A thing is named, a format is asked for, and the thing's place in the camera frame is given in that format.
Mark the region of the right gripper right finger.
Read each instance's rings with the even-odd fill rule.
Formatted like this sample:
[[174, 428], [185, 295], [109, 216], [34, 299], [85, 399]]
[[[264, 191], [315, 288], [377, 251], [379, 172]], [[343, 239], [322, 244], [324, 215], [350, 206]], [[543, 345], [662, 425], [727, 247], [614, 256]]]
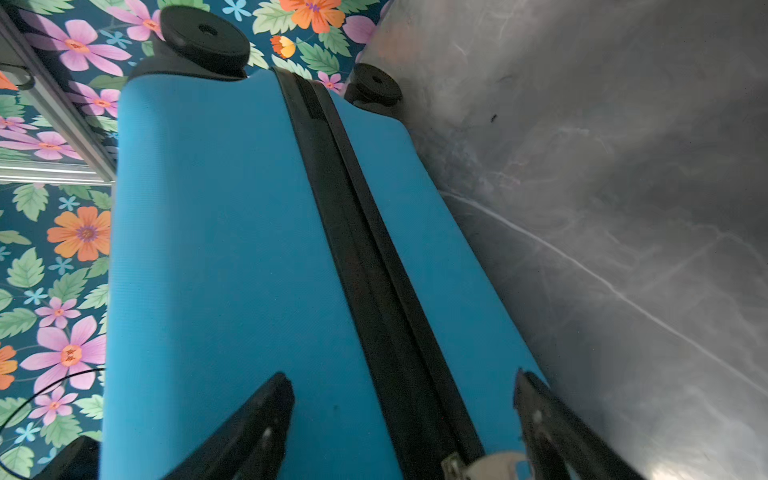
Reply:
[[534, 373], [517, 372], [513, 406], [534, 479], [643, 479]]

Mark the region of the blue suitcase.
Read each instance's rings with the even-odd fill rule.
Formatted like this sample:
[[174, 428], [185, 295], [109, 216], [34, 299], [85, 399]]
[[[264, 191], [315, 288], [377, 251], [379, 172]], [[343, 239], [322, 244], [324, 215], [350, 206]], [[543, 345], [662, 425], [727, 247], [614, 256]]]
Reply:
[[170, 6], [122, 92], [104, 479], [168, 479], [275, 373], [275, 479], [529, 479], [536, 363], [397, 120]]

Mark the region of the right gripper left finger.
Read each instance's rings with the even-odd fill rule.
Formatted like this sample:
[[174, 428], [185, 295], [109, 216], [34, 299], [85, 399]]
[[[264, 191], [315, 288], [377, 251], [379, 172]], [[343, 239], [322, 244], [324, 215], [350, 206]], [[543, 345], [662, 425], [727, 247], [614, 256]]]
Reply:
[[291, 381], [275, 373], [168, 479], [275, 479], [295, 403]]

